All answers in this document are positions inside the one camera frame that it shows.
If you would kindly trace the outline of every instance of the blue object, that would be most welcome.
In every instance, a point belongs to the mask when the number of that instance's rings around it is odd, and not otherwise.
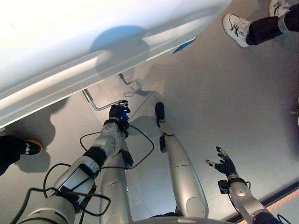
[[[182,50],[183,48],[187,47],[190,43],[192,43],[193,41],[195,41],[196,38],[197,38],[197,36],[196,36],[193,40],[188,41],[187,43],[183,43],[181,46],[179,46],[179,47],[173,52],[173,54],[174,54],[174,53],[177,53],[178,51],[180,51],[180,50]]]
[[[121,113],[121,117],[122,117],[124,120],[129,120],[129,117],[128,117],[128,115],[126,114],[126,112],[122,112],[122,113]]]

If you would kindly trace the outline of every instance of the white sneaker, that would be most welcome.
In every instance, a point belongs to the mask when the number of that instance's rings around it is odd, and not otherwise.
[[[271,0],[269,4],[269,15],[270,17],[281,17],[289,12],[289,8],[290,6],[285,2],[285,0]]]
[[[234,14],[227,14],[222,19],[225,32],[243,48],[249,46],[246,43],[246,37],[251,23],[252,22],[239,18]]]

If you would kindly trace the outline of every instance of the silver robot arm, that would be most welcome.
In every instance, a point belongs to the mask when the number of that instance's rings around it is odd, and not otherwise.
[[[221,193],[231,195],[234,206],[239,210],[248,224],[278,224],[280,223],[256,198],[252,196],[246,182],[239,177],[234,163],[228,154],[220,147],[216,147],[221,157],[220,163],[206,160],[206,163],[219,172],[225,174],[228,181],[218,182]]]
[[[123,135],[126,135],[126,130],[118,126],[124,109],[119,105],[112,106],[110,119],[104,123],[99,137],[56,181],[54,188],[58,191],[52,191],[45,202],[19,224],[74,223],[75,214],[81,212],[91,199],[84,194],[95,192],[94,179],[107,158],[114,153],[116,145],[123,141]]]

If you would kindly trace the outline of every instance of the wire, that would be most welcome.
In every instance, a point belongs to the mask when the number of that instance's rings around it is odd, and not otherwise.
[[[247,181],[246,184],[247,183],[249,183],[249,187],[248,186],[247,187],[250,189],[251,188],[251,183],[249,181]]]
[[[130,167],[130,168],[126,168],[126,167],[117,167],[117,166],[109,166],[109,167],[101,167],[100,170],[102,169],[107,169],[107,168],[116,168],[116,169],[134,169],[135,167],[137,167],[140,163],[142,163],[153,151],[154,151],[154,148],[155,148],[155,145],[154,143],[141,131],[139,130],[137,127],[135,126],[132,126],[132,125],[129,125],[131,128],[134,128],[136,129],[137,131],[139,131],[151,144],[152,144],[152,149],[150,150],[149,153],[147,153],[136,165]],[[82,148],[87,151],[87,149],[83,146],[82,144],[82,138],[84,138],[85,136],[88,136],[88,135],[92,135],[92,134],[97,134],[97,133],[100,133],[100,132],[95,132],[95,133],[91,133],[91,134],[87,134],[87,135],[84,135],[80,138],[80,144],[82,146]]]
[[[83,145],[83,143],[82,143],[82,139],[83,139],[84,137],[86,137],[86,136],[93,135],[93,134],[98,134],[98,133],[100,133],[100,132],[95,132],[95,133],[91,133],[91,134],[86,134],[86,135],[83,135],[83,136],[80,138],[80,145],[82,146],[82,148],[83,148],[85,151],[87,151],[87,148],[85,148],[85,146]]]
[[[285,217],[283,217],[283,216],[280,215],[280,214],[277,215],[277,218],[278,218],[278,220],[279,220],[281,223],[283,223],[283,222],[281,221],[280,218],[282,218],[283,220],[285,220],[288,224],[291,224]]]
[[[134,128],[134,129],[136,129],[137,131],[139,131],[151,144],[152,144],[152,149],[136,164],[136,165],[134,165],[134,166],[132,166],[132,167],[130,167],[130,168],[125,168],[125,167],[117,167],[117,166],[115,166],[115,167],[113,167],[113,166],[111,166],[111,167],[102,167],[102,168],[100,168],[100,170],[101,169],[106,169],[106,168],[118,168],[118,169],[134,169],[135,167],[137,167],[140,163],[142,163],[153,151],[154,151],[154,148],[155,148],[155,145],[154,145],[154,143],[141,131],[141,130],[139,130],[137,127],[134,127],[134,126],[132,126],[132,125],[129,125],[131,128]],[[95,133],[91,133],[91,134],[87,134],[87,135],[84,135],[84,136],[82,136],[81,138],[80,138],[80,144],[81,144],[81,146],[82,146],[82,148],[85,150],[85,151],[87,151],[87,149],[84,147],[84,145],[82,144],[82,139],[84,138],[84,137],[86,137],[86,136],[88,136],[88,135],[92,135],[92,134],[97,134],[97,133],[100,133],[100,132],[95,132]],[[83,218],[84,218],[84,214],[85,213],[87,213],[87,214],[89,214],[89,215],[92,215],[92,216],[102,216],[107,210],[108,210],[108,208],[109,208],[109,206],[110,206],[110,204],[111,204],[111,199],[109,198],[109,197],[106,197],[106,196],[104,196],[104,195],[99,195],[99,194],[85,194],[85,193],[80,193],[80,192],[64,192],[64,193],[62,193],[62,192],[60,192],[58,189],[56,189],[56,188],[47,188],[46,189],[46,182],[47,182],[47,178],[48,178],[48,176],[49,176],[49,174],[50,174],[50,172],[55,168],[55,167],[57,167],[57,166],[67,166],[67,167],[70,167],[70,165],[69,164],[66,164],[66,163],[58,163],[58,164],[56,164],[56,165],[54,165],[53,167],[51,167],[50,169],[49,169],[49,171],[47,172],[47,174],[46,174],[46,176],[45,176],[45,178],[44,178],[44,180],[43,180],[43,189],[38,189],[38,188],[30,188],[28,191],[27,191],[27,194],[26,194],[26,196],[25,196],[25,199],[24,199],[24,202],[23,202],[23,205],[22,205],[22,207],[21,207],[21,209],[20,209],[20,211],[18,212],[18,214],[15,216],[15,218],[12,220],[12,222],[10,223],[10,224],[15,224],[17,221],[18,221],[18,219],[21,217],[21,215],[23,214],[23,212],[24,212],[24,210],[26,209],[26,206],[27,206],[27,204],[28,204],[28,201],[29,201],[29,197],[30,197],[30,194],[31,194],[31,192],[32,191],[38,191],[38,192],[43,192],[43,194],[44,194],[44,196],[45,196],[45,198],[48,198],[48,195],[47,195],[47,191],[49,191],[49,190],[53,190],[53,191],[55,191],[58,195],[79,195],[79,196],[89,196],[89,197],[99,197],[99,198],[104,198],[104,199],[106,199],[107,201],[108,201],[108,204],[107,204],[107,206],[106,206],[106,208],[104,209],[104,211],[102,212],[102,213],[100,213],[100,214],[95,214],[95,213],[92,213],[92,212],[90,212],[90,211],[88,211],[88,210],[86,210],[84,207],[82,207],[82,206],[80,206],[80,205],[78,205],[78,207],[80,207],[81,209],[82,209],[82,215],[81,215],[81,218],[80,218],[80,224],[82,224],[82,222],[83,222]],[[77,188],[78,186],[80,186],[81,184],[83,184],[83,183],[85,183],[88,179],[89,179],[90,177],[88,177],[88,178],[86,178],[85,180],[83,180],[81,183],[79,183],[77,186],[75,186],[74,188],[72,188],[72,190],[74,190],[75,188]]]
[[[240,212],[237,210],[237,208],[235,207],[235,205],[234,205],[232,199],[230,198],[230,195],[229,195],[229,194],[228,194],[228,198],[229,198],[230,202],[232,203],[234,209],[239,213],[240,216],[242,216],[241,213],[240,213]]]
[[[82,222],[83,222],[83,218],[84,218],[84,211],[82,211],[82,214],[81,214],[81,218],[80,218],[80,221],[79,221],[79,224],[82,224]]]
[[[140,131],[137,127],[134,127],[132,125],[129,125],[130,127],[136,129],[137,131],[139,131],[151,144],[152,144],[152,149],[150,150],[150,152],[148,152],[136,165],[130,167],[130,168],[126,168],[126,167],[117,167],[117,166],[109,166],[109,167],[102,167],[100,168],[100,170],[102,169],[107,169],[107,168],[117,168],[117,169],[134,169],[135,167],[137,167],[140,163],[142,163],[153,151],[155,148],[154,143],[148,138],[148,136],[146,136],[142,131]]]
[[[48,190],[57,190],[55,188],[48,188],[48,189],[45,189],[45,191],[48,191]],[[21,209],[19,210],[18,214],[14,217],[14,219],[10,222],[10,224],[16,224],[16,222],[19,220],[19,218],[21,217],[21,215],[23,214],[24,210],[26,209],[26,206],[28,204],[28,201],[29,201],[29,197],[30,197],[30,194],[32,191],[38,191],[38,192],[44,192],[43,189],[39,189],[39,188],[29,188],[29,190],[27,191],[26,193],[26,196],[25,196],[25,199],[24,199],[24,202],[21,206]]]
[[[26,209],[27,207],[27,204],[28,204],[28,201],[29,201],[29,197],[30,197],[30,194],[32,191],[38,191],[38,192],[44,192],[44,191],[49,191],[49,190],[53,190],[57,193],[57,195],[59,196],[65,196],[65,195],[80,195],[80,196],[86,196],[86,197],[99,197],[99,198],[104,198],[108,201],[108,204],[105,208],[105,210],[100,213],[100,214],[94,214],[92,212],[89,212],[87,211],[85,208],[83,208],[82,206],[79,206],[80,208],[82,208],[82,212],[86,212],[92,216],[102,216],[109,208],[110,204],[111,204],[111,199],[109,197],[106,197],[104,195],[99,195],[99,194],[85,194],[85,193],[80,193],[80,192],[60,192],[58,189],[56,188],[47,188],[47,189],[39,189],[39,188],[29,188],[29,190],[27,191],[26,193],[26,196],[25,196],[25,199],[24,199],[24,202],[21,206],[21,209],[19,210],[18,214],[14,217],[14,219],[10,222],[10,224],[16,224],[16,222],[19,220],[19,218],[21,217],[21,215],[23,214],[24,210]]]
[[[44,180],[43,180],[43,195],[45,196],[45,198],[48,198],[47,196],[47,192],[46,192],[46,182],[47,182],[47,179],[48,179],[48,176],[50,174],[50,172],[55,168],[55,167],[58,167],[58,166],[67,166],[67,167],[70,167],[70,164],[66,164],[66,163],[58,163],[56,165],[54,165],[53,167],[51,167],[51,169],[49,169],[49,171],[47,172]]]
[[[111,199],[107,196],[104,196],[104,195],[99,195],[99,194],[85,194],[85,193],[80,193],[80,192],[66,192],[67,195],[80,195],[80,196],[86,196],[86,197],[100,197],[100,198],[104,198],[108,201],[108,204],[106,206],[106,208],[104,209],[104,211],[102,213],[99,213],[99,214],[95,214],[95,213],[92,213],[88,210],[86,210],[83,206],[80,206],[80,205],[77,205],[79,208],[81,208],[84,212],[86,212],[87,214],[89,215],[92,215],[92,216],[102,216],[106,213],[106,211],[108,210],[110,204],[111,204]]]

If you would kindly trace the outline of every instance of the black shoe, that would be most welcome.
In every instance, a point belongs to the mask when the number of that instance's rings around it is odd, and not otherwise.
[[[157,119],[157,125],[160,127],[160,120],[164,120],[164,105],[162,102],[159,102],[156,104],[155,107],[155,113],[156,113],[156,119]]]
[[[25,140],[26,151],[23,155],[35,155],[41,152],[42,144],[35,140]]]

